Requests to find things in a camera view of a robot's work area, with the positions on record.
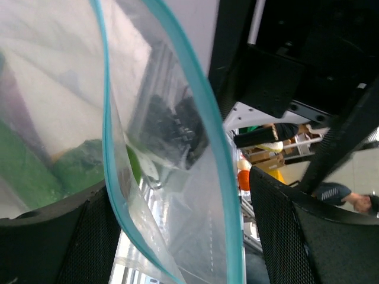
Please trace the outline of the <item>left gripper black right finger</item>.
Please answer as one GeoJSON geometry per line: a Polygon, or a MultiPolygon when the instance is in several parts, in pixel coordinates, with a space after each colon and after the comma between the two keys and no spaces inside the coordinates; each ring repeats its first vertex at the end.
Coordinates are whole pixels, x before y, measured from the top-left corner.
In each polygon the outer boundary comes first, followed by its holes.
{"type": "Polygon", "coordinates": [[[378,218],[318,201],[257,167],[249,182],[271,283],[378,283],[378,218]]]}

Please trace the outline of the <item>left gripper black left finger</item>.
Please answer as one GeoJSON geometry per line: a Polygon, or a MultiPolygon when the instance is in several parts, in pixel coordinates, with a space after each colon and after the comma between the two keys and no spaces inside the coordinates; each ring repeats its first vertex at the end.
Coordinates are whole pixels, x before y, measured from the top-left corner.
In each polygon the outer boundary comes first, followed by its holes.
{"type": "Polygon", "coordinates": [[[108,283],[120,226],[104,182],[1,219],[1,283],[108,283]]]}

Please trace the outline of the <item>green toy bell pepper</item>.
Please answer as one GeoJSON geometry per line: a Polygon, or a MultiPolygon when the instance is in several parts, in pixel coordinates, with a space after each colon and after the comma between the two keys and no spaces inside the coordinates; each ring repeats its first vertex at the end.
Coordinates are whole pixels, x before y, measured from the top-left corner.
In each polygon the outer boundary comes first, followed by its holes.
{"type": "Polygon", "coordinates": [[[28,209],[50,205],[104,180],[102,141],[86,140],[46,165],[1,123],[1,180],[28,209]]]}

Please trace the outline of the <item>clear zip top bag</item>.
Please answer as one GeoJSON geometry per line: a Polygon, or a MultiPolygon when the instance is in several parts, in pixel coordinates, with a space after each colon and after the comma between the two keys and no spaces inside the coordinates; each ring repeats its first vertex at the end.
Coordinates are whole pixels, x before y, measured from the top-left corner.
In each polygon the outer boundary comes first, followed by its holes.
{"type": "Polygon", "coordinates": [[[1,282],[243,283],[219,109],[163,1],[1,2],[1,282]]]}

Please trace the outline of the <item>purple toy eggplant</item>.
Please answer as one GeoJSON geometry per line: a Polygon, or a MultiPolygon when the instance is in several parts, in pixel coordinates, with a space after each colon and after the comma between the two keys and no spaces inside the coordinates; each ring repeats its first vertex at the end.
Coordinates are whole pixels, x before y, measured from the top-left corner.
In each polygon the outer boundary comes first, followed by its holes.
{"type": "Polygon", "coordinates": [[[1,120],[44,164],[52,163],[21,96],[14,72],[4,55],[1,55],[1,120]]]}

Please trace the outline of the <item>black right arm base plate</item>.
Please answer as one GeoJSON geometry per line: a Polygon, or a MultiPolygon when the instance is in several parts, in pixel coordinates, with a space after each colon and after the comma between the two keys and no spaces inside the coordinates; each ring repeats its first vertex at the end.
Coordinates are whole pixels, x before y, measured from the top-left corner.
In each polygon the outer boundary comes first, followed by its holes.
{"type": "Polygon", "coordinates": [[[146,150],[172,166],[181,170],[192,168],[208,146],[208,137],[193,97],[182,99],[171,109],[161,96],[153,95],[141,140],[146,150]]]}

